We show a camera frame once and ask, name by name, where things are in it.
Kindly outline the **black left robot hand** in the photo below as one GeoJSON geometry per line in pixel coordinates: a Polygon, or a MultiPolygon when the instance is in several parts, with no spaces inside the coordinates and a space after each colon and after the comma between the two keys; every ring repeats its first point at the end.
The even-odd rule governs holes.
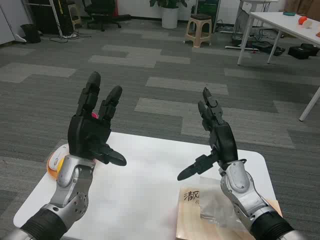
{"type": "Polygon", "coordinates": [[[82,89],[76,113],[69,124],[69,153],[88,160],[96,159],[104,164],[125,166],[125,157],[107,144],[112,131],[111,120],[123,89],[117,85],[111,90],[107,98],[101,102],[98,117],[95,118],[92,113],[98,101],[100,84],[101,75],[96,71],[92,72],[85,88],[82,89]]]}

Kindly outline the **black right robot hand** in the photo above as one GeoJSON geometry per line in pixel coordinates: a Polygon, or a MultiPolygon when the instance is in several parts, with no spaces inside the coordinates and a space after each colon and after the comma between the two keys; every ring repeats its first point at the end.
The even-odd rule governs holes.
{"type": "Polygon", "coordinates": [[[211,169],[214,163],[226,170],[231,162],[237,161],[238,150],[232,129],[223,119],[223,111],[218,101],[205,87],[202,92],[204,101],[198,102],[198,110],[202,117],[202,126],[209,132],[209,155],[201,155],[195,162],[177,176],[178,181],[185,180],[195,174],[201,175],[211,169]]]}

